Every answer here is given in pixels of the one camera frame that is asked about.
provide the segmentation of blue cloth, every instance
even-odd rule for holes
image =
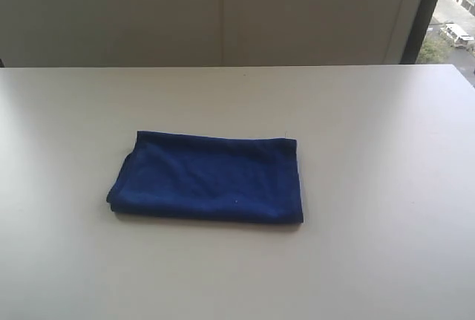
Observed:
[[[302,223],[297,142],[138,131],[107,201],[164,218]]]

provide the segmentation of table surface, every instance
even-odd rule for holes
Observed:
[[[298,227],[116,216],[136,130],[298,140]],[[0,319],[475,319],[449,65],[0,69]]]

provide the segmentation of parked car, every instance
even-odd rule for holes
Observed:
[[[475,45],[475,38],[469,36],[462,27],[455,23],[447,23],[444,27],[440,28],[440,35],[447,40],[451,47],[472,49]]]

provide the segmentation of tree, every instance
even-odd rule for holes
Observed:
[[[442,64],[448,58],[451,47],[439,37],[425,36],[416,64]]]

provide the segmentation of white wall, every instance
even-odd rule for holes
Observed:
[[[397,63],[419,0],[0,0],[6,66]]]

